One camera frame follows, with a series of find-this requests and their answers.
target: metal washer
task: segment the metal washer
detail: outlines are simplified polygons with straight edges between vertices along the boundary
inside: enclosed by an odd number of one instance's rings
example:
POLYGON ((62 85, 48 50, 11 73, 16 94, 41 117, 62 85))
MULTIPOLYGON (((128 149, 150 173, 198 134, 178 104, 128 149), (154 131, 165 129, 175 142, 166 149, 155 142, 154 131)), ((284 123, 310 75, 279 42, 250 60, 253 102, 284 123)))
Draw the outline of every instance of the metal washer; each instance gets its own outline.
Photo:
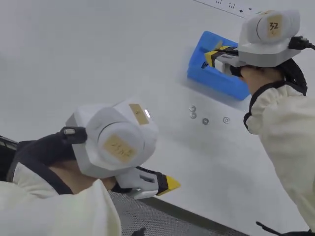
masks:
POLYGON ((230 118, 229 117, 224 117, 223 118, 224 124, 229 124, 230 123, 230 118))
POLYGON ((197 113, 196 113, 196 112, 192 112, 192 113, 190 114, 190 118, 196 119, 196 118, 197 118, 197 113))
POLYGON ((197 108, 196 108, 196 106, 192 105, 192 106, 189 107, 189 110, 191 112, 195 112, 197 110, 197 108))
POLYGON ((208 119, 208 118, 202 119, 202 123, 203 123, 204 125, 209 124, 209 119, 208 119))

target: sleeve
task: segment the sleeve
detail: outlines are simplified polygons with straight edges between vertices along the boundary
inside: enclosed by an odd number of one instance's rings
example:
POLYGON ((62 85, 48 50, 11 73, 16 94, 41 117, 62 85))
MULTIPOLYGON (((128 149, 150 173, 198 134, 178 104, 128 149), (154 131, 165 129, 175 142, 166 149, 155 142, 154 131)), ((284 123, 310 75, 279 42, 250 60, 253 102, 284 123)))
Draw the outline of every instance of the sleeve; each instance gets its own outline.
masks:
MULTIPOLYGON (((21 198, 28 193, 19 188, 21 198)), ((1 235, 121 236, 118 214, 101 180, 76 194, 32 198, 0 211, 1 235)))
POLYGON ((315 99, 288 82, 261 87, 244 124, 261 142, 284 189, 315 231, 315 99))

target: yellow label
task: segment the yellow label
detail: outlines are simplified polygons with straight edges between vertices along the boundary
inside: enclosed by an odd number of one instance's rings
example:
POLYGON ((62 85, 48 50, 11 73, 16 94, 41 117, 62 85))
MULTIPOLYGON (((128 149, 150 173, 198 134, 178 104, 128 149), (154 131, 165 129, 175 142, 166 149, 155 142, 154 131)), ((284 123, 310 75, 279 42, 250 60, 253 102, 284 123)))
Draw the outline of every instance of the yellow label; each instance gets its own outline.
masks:
POLYGON ((129 104, 129 106, 140 125, 149 123, 139 104, 129 104))
POLYGON ((123 163, 129 162, 136 154, 136 151, 116 134, 111 135, 103 147, 123 163))
POLYGON ((268 38, 280 37, 282 32, 282 15, 270 16, 267 19, 268 38))

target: white surface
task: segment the white surface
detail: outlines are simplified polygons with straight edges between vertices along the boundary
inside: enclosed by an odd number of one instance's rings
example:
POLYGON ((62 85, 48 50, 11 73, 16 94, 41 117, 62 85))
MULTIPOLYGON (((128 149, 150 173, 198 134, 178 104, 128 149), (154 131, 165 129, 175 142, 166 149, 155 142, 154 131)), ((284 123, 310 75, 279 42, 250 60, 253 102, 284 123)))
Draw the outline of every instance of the white surface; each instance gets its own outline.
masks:
POLYGON ((253 8, 253 3, 244 3, 243 0, 195 0, 211 7, 229 12, 242 18, 252 16, 259 12, 257 8, 253 8))
MULTIPOLYGON (((245 110, 248 100, 186 79, 202 32, 237 41, 242 18, 192 0, 0 3, 1 135, 37 139, 60 130, 79 105, 140 94, 160 128, 157 150, 144 166, 182 184, 164 201, 249 235, 267 235, 256 220, 282 232, 307 229, 259 140, 245 130, 244 112, 231 108, 245 110), (190 118, 190 105, 197 119, 190 118)), ((306 75, 314 57, 298 56, 306 75)), ((315 82, 308 81, 311 92, 315 82)))

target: blue plastic container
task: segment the blue plastic container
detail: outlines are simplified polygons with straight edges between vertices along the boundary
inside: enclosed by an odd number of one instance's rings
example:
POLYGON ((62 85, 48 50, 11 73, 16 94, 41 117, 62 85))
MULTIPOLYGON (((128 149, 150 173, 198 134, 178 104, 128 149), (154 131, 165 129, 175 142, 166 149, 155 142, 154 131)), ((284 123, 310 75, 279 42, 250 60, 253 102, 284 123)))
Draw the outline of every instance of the blue plastic container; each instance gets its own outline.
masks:
POLYGON ((237 43, 217 34, 208 31, 203 32, 189 61, 188 78, 233 96, 238 100, 244 100, 250 94, 245 82, 238 77, 225 75, 210 66, 204 69, 201 68, 201 65, 205 62, 204 54, 214 50, 220 41, 223 42, 223 46, 238 46, 237 43))

